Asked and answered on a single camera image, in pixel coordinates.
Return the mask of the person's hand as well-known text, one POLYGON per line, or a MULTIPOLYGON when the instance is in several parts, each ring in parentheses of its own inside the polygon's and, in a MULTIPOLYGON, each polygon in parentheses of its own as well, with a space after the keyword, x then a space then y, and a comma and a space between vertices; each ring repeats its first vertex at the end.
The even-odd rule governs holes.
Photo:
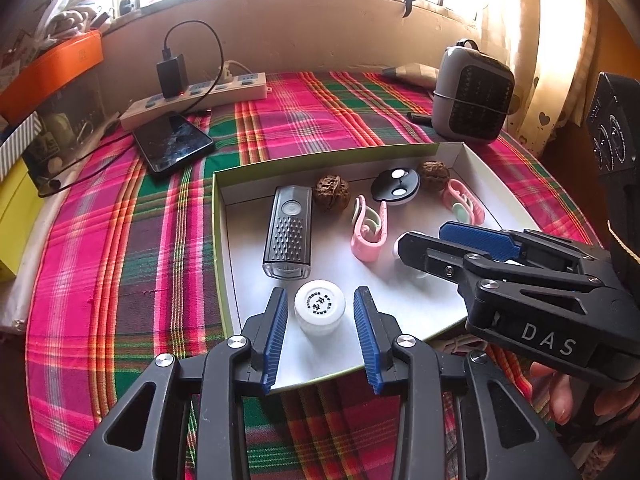
POLYGON ((531 378, 550 377, 549 412, 559 425, 566 425, 576 413, 576 401, 586 401, 588 411, 598 417, 613 417, 626 413, 639 397, 639 378, 625 389, 602 390, 597 397, 588 401, 586 388, 577 379, 562 374, 551 367, 537 362, 529 367, 531 378))

